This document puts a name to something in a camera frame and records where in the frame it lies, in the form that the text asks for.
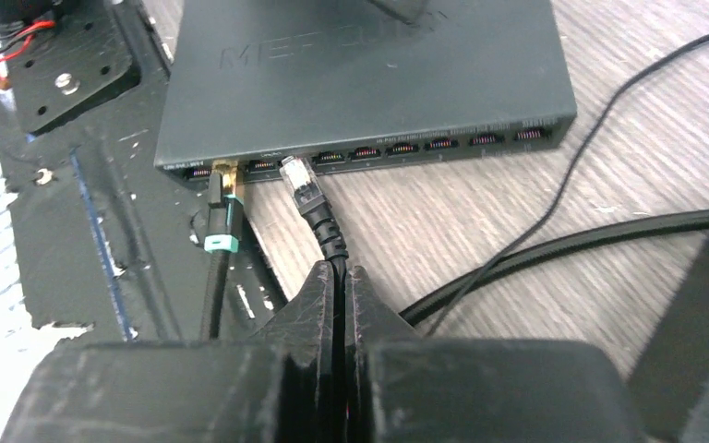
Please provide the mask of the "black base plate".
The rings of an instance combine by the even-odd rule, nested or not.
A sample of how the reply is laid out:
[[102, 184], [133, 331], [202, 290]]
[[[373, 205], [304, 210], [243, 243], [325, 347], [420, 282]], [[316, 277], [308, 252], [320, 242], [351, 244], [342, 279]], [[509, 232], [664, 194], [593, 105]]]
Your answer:
[[0, 1], [0, 162], [35, 326], [198, 336], [205, 176], [153, 165], [171, 53], [139, 1]]

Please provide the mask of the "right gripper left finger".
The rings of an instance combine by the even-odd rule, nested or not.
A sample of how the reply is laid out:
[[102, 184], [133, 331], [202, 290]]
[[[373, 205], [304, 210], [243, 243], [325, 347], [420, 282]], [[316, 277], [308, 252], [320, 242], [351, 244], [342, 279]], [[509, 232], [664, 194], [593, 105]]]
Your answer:
[[262, 329], [229, 341], [65, 345], [36, 367], [5, 442], [333, 442], [335, 272], [317, 262]]

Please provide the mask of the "black power adapter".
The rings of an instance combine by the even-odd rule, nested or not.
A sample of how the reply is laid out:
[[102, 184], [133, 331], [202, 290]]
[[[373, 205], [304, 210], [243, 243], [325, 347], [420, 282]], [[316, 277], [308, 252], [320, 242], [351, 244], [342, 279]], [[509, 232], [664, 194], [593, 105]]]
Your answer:
[[709, 238], [628, 380], [645, 430], [665, 442], [709, 442]]

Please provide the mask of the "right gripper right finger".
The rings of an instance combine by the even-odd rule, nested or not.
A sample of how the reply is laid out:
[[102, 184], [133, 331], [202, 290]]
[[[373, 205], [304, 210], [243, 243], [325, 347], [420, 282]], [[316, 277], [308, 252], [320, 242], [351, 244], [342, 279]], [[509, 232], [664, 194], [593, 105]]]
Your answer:
[[643, 442], [617, 368], [584, 341], [423, 339], [348, 272], [352, 442]]

